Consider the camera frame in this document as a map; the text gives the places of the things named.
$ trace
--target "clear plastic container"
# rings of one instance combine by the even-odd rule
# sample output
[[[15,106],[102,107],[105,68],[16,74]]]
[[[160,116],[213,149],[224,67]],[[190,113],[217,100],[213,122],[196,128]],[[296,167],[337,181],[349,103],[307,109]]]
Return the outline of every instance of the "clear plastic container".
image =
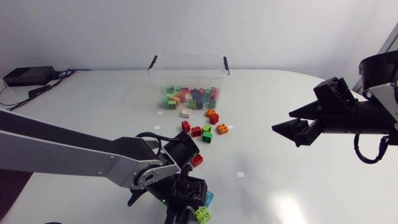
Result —
[[[163,109],[216,108],[221,86],[229,77],[226,57],[217,54],[158,54],[148,75],[159,92]]]

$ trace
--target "green block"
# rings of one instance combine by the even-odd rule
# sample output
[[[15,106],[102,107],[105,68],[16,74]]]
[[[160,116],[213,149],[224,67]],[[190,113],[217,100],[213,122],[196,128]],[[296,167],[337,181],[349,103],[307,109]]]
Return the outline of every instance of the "green block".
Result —
[[[209,125],[209,124],[204,125],[204,127],[201,129],[201,133],[203,134],[205,132],[208,132],[208,133],[211,132],[211,125]]]
[[[169,99],[167,97],[162,98],[162,106],[163,106],[163,109],[169,108]]]
[[[195,216],[200,224],[204,224],[211,218],[210,212],[204,206],[199,206],[199,209],[195,211]]]
[[[169,100],[169,109],[177,109],[177,102],[175,100]]]
[[[216,100],[209,100],[208,108],[214,109],[216,108]]]
[[[168,86],[166,87],[167,93],[173,93],[174,92],[174,86]]]
[[[188,108],[196,109],[197,108],[197,101],[196,100],[189,100],[188,101]]]
[[[202,134],[202,141],[204,142],[208,142],[211,143],[211,139],[213,138],[213,134],[209,133],[209,132],[204,132]]]

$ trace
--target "building block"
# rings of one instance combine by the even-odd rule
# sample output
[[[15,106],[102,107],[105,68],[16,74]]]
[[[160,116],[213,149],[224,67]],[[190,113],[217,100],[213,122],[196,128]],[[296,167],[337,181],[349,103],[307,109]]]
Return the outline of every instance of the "building block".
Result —
[[[216,100],[209,100],[209,104],[207,105],[209,108],[216,108]]]
[[[168,86],[166,87],[167,93],[173,93],[174,92],[174,86]]]
[[[194,214],[200,224],[206,223],[211,218],[210,212],[204,206],[199,206],[199,209]]]
[[[173,98],[173,94],[168,93],[168,94],[166,94],[166,97],[169,98],[169,99],[171,99],[171,98]]]
[[[201,99],[197,99],[197,108],[202,109],[203,108],[203,101]]]
[[[167,97],[162,98],[162,106],[163,106],[163,109],[169,108],[169,99]]]
[[[196,101],[196,100],[190,100],[190,101],[188,101],[188,108],[190,108],[190,109],[196,109],[196,108],[197,108],[197,101]]]
[[[187,92],[181,91],[177,96],[180,98],[181,103],[185,103],[185,95]]]
[[[177,102],[177,106],[180,106],[180,104],[181,104],[181,100],[180,100],[180,98],[179,98],[179,97],[177,97],[177,96],[173,96],[173,97],[172,97],[172,100],[175,100],[175,101]]]
[[[190,100],[193,100],[193,99],[192,99],[192,95],[189,94],[189,93],[185,94],[185,101],[188,102],[188,101],[190,101]]]
[[[215,114],[216,113],[216,110],[214,110],[214,109],[208,109],[207,110],[207,112],[206,112],[206,117],[211,117],[213,114]]]
[[[188,133],[191,130],[191,126],[189,125],[188,121],[182,121],[181,127],[186,133]]]
[[[191,159],[191,163],[193,166],[197,166],[203,162],[203,157],[200,154],[197,154],[193,159]]]
[[[205,200],[205,207],[209,207],[210,202],[213,200],[214,194],[211,193],[210,191],[207,191],[206,193],[206,200]]]
[[[218,120],[219,120],[219,116],[218,116],[218,114],[213,114],[213,115],[211,115],[211,117],[210,117],[210,124],[216,124],[217,122],[218,122]]]
[[[177,109],[177,102],[175,100],[169,100],[169,109]]]
[[[202,141],[211,143],[211,139],[213,138],[213,134],[204,132],[202,136]]]
[[[198,100],[198,99],[201,99],[202,93],[199,90],[194,89],[191,91],[191,95],[192,95],[192,99]]]
[[[208,132],[208,133],[211,132],[211,125],[209,125],[209,124],[204,125],[204,127],[201,129],[201,133],[203,134],[205,132]]]
[[[192,128],[192,137],[201,136],[201,129],[199,126]]]
[[[228,127],[225,124],[217,126],[217,131],[219,134],[225,134],[228,132]]]
[[[182,109],[181,116],[183,116],[184,118],[189,118],[191,117],[191,113],[192,113],[191,109],[184,108]]]
[[[216,96],[217,96],[217,93],[213,92],[213,93],[210,94],[210,99],[215,100]]]

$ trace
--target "light green block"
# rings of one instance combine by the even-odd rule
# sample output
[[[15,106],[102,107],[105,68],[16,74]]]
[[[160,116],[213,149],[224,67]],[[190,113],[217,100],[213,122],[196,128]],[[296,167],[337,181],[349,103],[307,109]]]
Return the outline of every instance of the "light green block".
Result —
[[[190,109],[196,109],[196,108],[197,108],[197,101],[196,101],[196,100],[190,100],[190,101],[188,101],[188,108],[190,108]]]
[[[177,102],[175,100],[169,101],[169,109],[177,109]]]
[[[210,212],[204,206],[199,206],[199,209],[195,211],[195,216],[200,224],[204,224],[211,218]]]
[[[209,124],[204,125],[204,127],[201,129],[201,133],[203,134],[205,132],[208,132],[208,133],[211,132],[211,125],[209,125]]]

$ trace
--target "white table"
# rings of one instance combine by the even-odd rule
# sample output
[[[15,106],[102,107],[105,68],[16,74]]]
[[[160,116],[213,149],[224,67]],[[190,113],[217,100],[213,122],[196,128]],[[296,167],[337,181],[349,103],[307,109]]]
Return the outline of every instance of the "white table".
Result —
[[[312,89],[321,81],[275,70],[231,71],[217,112],[219,124],[233,129],[215,134],[211,144],[195,138],[204,162],[190,175],[205,179],[215,194],[208,223],[398,223],[394,147],[367,165],[354,153],[352,134],[322,134],[310,147],[296,148],[271,130],[291,119],[288,112],[316,100]],[[32,88],[6,90],[0,101],[24,100]],[[156,108],[153,89],[145,70],[78,72],[15,112],[106,139],[143,131],[175,136],[185,119],[180,110]],[[204,113],[193,111],[190,124],[208,123]],[[360,140],[369,157],[378,144],[379,136]],[[127,207],[130,196],[101,177],[35,173],[0,223],[164,221],[166,207],[151,194]]]

